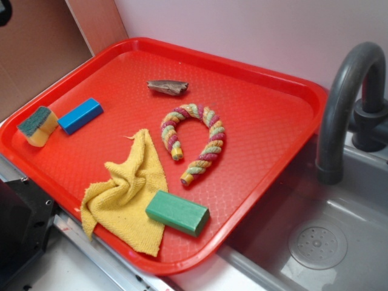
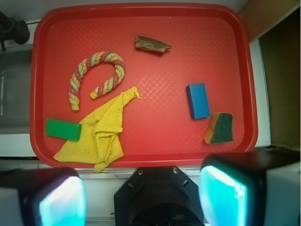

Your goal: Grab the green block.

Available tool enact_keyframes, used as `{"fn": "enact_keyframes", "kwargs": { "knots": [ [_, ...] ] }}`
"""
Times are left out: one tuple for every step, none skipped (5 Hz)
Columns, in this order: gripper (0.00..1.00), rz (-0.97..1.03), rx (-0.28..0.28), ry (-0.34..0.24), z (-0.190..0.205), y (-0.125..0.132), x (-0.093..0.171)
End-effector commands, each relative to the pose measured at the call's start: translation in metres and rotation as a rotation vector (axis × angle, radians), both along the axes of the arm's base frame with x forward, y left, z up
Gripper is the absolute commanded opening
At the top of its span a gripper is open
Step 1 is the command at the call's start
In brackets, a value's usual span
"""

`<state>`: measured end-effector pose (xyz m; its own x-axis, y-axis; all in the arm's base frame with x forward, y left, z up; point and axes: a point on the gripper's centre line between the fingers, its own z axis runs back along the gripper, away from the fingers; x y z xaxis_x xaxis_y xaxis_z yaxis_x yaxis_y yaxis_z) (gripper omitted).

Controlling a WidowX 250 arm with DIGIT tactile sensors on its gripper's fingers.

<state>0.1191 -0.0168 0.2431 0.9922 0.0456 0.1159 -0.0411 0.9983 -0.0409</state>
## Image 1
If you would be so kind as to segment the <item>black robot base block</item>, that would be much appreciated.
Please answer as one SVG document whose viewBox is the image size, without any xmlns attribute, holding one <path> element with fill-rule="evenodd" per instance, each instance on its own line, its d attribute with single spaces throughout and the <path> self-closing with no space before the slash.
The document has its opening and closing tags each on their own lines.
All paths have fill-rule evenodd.
<svg viewBox="0 0 388 291">
<path fill-rule="evenodd" d="M 55 202 L 34 181 L 1 181 L 1 281 L 44 253 Z"/>
</svg>

